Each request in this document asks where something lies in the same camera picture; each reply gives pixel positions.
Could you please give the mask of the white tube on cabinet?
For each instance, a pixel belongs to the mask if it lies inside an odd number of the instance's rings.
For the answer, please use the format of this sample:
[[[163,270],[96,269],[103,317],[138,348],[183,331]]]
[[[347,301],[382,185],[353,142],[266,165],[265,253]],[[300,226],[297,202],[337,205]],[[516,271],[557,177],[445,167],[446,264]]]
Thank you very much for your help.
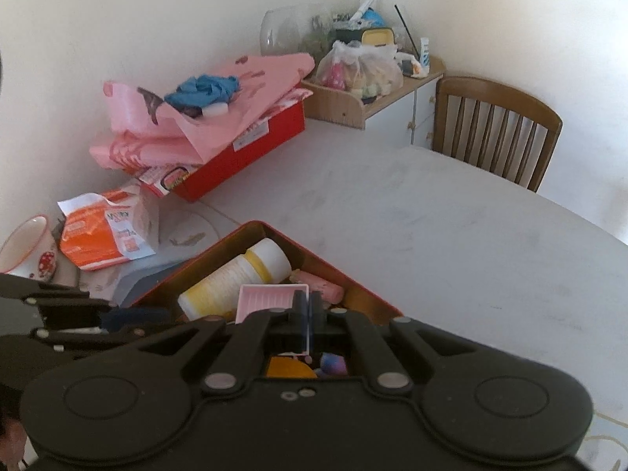
[[[428,37],[419,39],[419,63],[425,72],[430,70],[430,43]]]

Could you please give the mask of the clear glass vase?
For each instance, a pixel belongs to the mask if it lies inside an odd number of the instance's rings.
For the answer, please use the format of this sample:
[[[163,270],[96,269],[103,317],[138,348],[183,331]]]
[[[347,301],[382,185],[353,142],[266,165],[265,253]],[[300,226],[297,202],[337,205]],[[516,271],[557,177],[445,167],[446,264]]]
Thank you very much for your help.
[[[333,43],[333,21],[327,6],[298,4],[265,13],[260,30],[263,55],[304,52],[318,62]]]

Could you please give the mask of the blue cloth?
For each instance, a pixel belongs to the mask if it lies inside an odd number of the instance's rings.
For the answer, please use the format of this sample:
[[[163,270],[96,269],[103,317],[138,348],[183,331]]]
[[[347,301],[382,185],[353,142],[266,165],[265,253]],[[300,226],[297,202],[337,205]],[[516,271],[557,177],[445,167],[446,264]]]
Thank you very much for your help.
[[[180,113],[199,118],[213,104],[229,104],[240,89],[238,77],[199,75],[181,83],[164,100]]]

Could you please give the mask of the white red-patterned mug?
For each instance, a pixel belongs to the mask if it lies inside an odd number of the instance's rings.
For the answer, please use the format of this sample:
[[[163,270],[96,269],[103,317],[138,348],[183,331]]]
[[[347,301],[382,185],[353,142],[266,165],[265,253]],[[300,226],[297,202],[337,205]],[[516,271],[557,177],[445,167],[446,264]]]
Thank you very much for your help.
[[[0,269],[11,276],[49,282],[57,270],[58,247],[45,215],[21,223],[1,246]]]

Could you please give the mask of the pink eraser block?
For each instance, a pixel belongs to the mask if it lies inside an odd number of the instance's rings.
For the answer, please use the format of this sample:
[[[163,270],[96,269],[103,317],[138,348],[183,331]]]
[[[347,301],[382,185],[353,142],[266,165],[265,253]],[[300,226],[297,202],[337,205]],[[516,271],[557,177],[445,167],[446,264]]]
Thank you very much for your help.
[[[331,305],[338,305],[344,299],[345,290],[342,286],[323,279],[315,274],[296,269],[290,273],[288,277],[290,283],[303,284],[310,288],[310,291],[318,292],[323,302]]]

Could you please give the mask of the large red cardboard box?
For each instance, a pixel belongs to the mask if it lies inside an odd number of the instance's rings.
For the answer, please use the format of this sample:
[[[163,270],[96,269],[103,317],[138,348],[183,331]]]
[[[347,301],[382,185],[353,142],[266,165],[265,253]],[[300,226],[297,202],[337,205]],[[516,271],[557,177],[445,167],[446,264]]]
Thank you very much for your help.
[[[195,202],[305,130],[305,100],[312,90],[294,88],[227,149],[203,166],[152,167],[137,179],[158,197],[173,192]]]

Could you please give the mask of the purple blue plush toy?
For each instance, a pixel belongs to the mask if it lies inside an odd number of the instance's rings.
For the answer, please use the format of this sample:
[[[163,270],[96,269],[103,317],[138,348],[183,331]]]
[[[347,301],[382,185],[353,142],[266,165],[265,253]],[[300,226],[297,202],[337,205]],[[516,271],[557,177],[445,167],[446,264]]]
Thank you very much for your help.
[[[315,369],[315,373],[320,378],[327,378],[327,376],[342,378],[342,376],[347,376],[348,369],[345,358],[338,354],[323,353],[320,355],[319,365]]]

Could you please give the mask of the orange ball toy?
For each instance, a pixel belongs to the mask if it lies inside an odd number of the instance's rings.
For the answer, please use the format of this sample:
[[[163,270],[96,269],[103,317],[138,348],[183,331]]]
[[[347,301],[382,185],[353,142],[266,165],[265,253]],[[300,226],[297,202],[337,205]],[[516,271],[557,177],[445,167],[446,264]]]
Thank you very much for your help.
[[[301,360],[290,356],[272,356],[266,378],[317,378],[315,371]]]

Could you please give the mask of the white yellow-labelled bottle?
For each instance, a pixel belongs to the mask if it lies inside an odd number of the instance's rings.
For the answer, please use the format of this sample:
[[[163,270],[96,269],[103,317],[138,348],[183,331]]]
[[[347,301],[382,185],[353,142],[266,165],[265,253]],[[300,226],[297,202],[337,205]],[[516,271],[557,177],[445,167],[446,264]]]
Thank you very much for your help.
[[[264,238],[180,294],[178,304],[190,321],[207,316],[231,319],[243,285],[279,284],[291,272],[287,254],[275,240]]]

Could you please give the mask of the brown wooden chair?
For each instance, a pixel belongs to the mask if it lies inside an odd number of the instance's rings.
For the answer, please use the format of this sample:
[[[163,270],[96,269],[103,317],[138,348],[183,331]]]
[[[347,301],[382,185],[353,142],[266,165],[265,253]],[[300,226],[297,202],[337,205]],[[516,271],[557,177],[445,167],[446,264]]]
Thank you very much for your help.
[[[449,75],[435,93],[431,149],[537,192],[563,120],[546,103],[495,81]]]

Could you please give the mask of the yellow lidded container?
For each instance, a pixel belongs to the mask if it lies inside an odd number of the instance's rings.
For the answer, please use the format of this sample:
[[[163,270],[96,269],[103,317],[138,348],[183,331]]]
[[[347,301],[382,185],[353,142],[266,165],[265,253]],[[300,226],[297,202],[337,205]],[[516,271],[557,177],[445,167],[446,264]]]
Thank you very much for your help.
[[[393,45],[395,34],[391,28],[369,28],[362,31],[360,42],[375,47]]]

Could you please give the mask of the pink plastic dustpan tray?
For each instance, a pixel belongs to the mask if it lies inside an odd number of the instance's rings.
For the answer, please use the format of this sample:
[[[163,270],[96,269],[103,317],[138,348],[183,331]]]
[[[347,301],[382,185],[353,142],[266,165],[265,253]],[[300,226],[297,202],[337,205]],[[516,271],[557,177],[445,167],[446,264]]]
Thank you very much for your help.
[[[309,355],[311,351],[310,290],[305,284],[245,284],[239,290],[235,323],[241,324],[254,312],[290,310],[296,325],[299,343],[294,355]]]

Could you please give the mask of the clear plastic bag of items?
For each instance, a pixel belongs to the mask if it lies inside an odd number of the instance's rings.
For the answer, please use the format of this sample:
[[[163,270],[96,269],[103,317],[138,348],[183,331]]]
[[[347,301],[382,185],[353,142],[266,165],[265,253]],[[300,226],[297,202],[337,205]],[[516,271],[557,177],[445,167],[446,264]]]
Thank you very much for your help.
[[[371,46],[337,40],[319,62],[314,82],[347,91],[361,100],[387,96],[402,86],[403,74],[394,45]]]

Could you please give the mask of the white wooden side cabinet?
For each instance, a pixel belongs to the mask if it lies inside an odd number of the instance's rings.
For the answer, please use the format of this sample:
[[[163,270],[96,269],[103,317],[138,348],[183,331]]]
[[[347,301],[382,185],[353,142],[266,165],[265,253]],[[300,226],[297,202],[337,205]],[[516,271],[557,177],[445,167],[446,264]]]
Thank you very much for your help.
[[[305,81],[302,86],[313,93],[305,100],[305,116],[362,130],[372,141],[387,146],[430,149],[436,86],[446,72],[439,57],[431,57],[430,62],[426,78],[405,78],[401,89],[368,104],[345,91]]]

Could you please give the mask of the red gold-lined tin box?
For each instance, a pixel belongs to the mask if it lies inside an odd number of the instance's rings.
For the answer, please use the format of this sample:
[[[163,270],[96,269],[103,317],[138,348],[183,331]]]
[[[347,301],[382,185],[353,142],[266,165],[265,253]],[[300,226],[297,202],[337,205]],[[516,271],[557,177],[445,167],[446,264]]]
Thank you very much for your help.
[[[375,324],[386,324],[391,319],[401,315],[396,307],[386,303],[350,277],[345,276],[342,271],[333,268],[309,250],[260,221],[250,221],[240,226],[211,248],[191,259],[167,279],[158,283],[131,306],[138,309],[140,307],[163,307],[172,313],[173,319],[190,321],[180,309],[179,295],[219,267],[227,264],[232,258],[245,253],[247,249],[264,238],[270,238],[278,243],[284,253],[287,254],[290,265],[292,265],[292,271],[300,269],[344,288],[344,299],[340,304],[331,305],[323,302],[331,309],[342,307],[343,309],[362,312]]]

